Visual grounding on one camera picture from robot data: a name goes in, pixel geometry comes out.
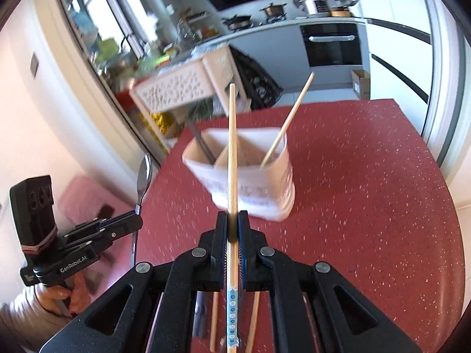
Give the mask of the grey sleeve forearm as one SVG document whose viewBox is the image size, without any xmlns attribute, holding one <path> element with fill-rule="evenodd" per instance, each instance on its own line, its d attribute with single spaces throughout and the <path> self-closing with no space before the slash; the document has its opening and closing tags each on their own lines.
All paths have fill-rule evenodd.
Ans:
<svg viewBox="0 0 471 353">
<path fill-rule="evenodd" d="M 70 322 L 40 305 L 33 286 L 1 305 L 1 352 L 40 352 Z"/>
</svg>

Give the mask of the person's left hand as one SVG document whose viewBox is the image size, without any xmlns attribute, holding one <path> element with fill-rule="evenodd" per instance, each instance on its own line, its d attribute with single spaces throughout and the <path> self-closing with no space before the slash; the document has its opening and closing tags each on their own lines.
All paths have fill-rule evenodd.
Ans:
<svg viewBox="0 0 471 353">
<path fill-rule="evenodd" d="M 46 311 L 58 316 L 63 315 L 58 306 L 58 301 L 69 300 L 68 310 L 71 314 L 81 313 L 90 305 L 89 289 L 87 289 L 82 272 L 78 272 L 73 276 L 71 289 L 60 285 L 46 287 L 43 284 L 38 284 L 35 286 L 34 291 L 40 305 Z"/>
</svg>

